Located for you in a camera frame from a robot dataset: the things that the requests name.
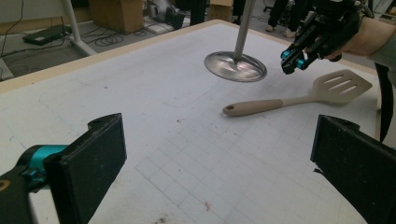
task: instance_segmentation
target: table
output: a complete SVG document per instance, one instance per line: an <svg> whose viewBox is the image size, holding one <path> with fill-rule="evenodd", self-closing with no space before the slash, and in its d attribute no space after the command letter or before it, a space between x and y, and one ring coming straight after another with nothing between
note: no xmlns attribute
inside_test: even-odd
<svg viewBox="0 0 396 224"><path fill-rule="evenodd" d="M375 136L373 71L317 61L286 76L286 46L250 31L244 53L268 75L232 82L211 74L204 58L233 50L237 32L209 21L0 83L0 173L26 148L68 145L89 121L120 112L128 159L91 223L364 223L309 158L319 114ZM374 84L347 105L221 113L235 102L306 95L317 76L345 68ZM57 223L49 191L31 198L40 223Z"/></svg>

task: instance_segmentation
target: floor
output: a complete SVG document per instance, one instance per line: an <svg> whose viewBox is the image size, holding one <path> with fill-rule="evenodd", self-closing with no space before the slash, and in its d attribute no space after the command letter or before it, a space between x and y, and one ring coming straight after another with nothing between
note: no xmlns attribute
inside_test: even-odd
<svg viewBox="0 0 396 224"><path fill-rule="evenodd" d="M273 33L264 31L270 11L263 11L266 7L265 3L267 3L267 6L270 7L273 2L273 0L266 0L265 2L256 1L249 28L291 42L293 39L285 38L282 35L285 28L280 25L276 27L276 30ZM142 31L136 32L134 34L121 35L111 30L99 27L95 25L93 21L82 22L78 25L81 39L84 40L84 42L86 42L96 52L103 52L106 50L119 48L124 45L132 44L156 36L156 34L150 32L148 28L149 27L146 27ZM3 48L2 52L4 52L3 55L7 55L9 52L18 52L3 57L4 62L7 64L7 67L14 77L25 76L42 69L85 57L83 53L70 46L68 37L66 39L53 41L46 46L38 47L24 43L22 41L22 37L25 35L27 34L22 33L8 35L6 44L4 44L5 37L3 35L0 36L0 44ZM364 66L374 68L374 64L371 61L362 57L344 55L344 59L352 61L353 63L359 63ZM0 68L0 81L12 78L5 75L1 64Z"/></svg>

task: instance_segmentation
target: spatula handle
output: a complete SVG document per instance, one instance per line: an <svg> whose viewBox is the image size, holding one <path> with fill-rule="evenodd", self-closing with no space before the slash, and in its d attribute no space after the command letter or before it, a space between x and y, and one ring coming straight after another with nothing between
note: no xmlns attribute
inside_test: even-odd
<svg viewBox="0 0 396 224"><path fill-rule="evenodd" d="M282 100L261 100L261 101L248 101L242 103L235 103L227 105L223 108L223 113L232 116L245 116L256 114L272 109L277 109L283 106Z"/></svg>

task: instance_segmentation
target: metal pole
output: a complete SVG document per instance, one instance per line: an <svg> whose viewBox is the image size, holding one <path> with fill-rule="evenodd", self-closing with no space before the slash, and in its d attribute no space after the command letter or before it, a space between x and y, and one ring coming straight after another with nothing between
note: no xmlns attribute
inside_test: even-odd
<svg viewBox="0 0 396 224"><path fill-rule="evenodd" d="M250 24L251 13L253 12L255 0L247 0L245 3L244 14L242 15L241 26L239 27L238 38L236 39L235 51L233 53L233 61L238 63L241 61L242 51L244 50L245 41L248 35L248 26Z"/></svg>

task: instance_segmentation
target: beige spatula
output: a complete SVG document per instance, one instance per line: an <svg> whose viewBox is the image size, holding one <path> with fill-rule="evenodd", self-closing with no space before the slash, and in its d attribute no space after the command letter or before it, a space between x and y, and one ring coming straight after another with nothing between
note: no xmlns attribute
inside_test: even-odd
<svg viewBox="0 0 396 224"><path fill-rule="evenodd" d="M347 103L372 86L367 80L346 69L315 79L312 91L307 96L236 103L225 106L222 111L228 116L237 117L311 102Z"/></svg>

